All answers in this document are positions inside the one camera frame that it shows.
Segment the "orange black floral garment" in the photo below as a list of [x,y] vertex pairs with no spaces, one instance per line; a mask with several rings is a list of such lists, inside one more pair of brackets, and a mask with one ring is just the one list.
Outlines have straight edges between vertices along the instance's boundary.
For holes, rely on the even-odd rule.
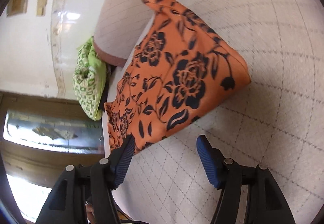
[[105,104],[111,150],[127,135],[142,151],[182,130],[250,83],[247,63],[176,0],[142,0],[155,13]]

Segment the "wooden glass door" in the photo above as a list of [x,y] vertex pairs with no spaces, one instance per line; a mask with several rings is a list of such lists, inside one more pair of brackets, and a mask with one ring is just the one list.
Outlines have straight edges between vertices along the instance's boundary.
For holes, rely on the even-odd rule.
[[51,188],[67,165],[104,157],[102,123],[77,101],[1,92],[1,156],[8,175]]

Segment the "green patterned cloth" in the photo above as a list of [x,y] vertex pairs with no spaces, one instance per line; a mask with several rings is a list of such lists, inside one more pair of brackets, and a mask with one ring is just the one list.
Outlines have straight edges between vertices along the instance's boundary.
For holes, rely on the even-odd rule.
[[94,121],[102,117],[103,111],[99,106],[106,78],[106,64],[99,59],[91,37],[78,48],[72,87],[81,108]]

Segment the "small beige wall switch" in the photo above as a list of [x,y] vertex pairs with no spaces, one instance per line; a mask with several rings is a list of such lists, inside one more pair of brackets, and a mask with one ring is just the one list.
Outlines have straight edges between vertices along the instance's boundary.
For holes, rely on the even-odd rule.
[[43,17],[46,13],[48,0],[37,0],[36,16]]

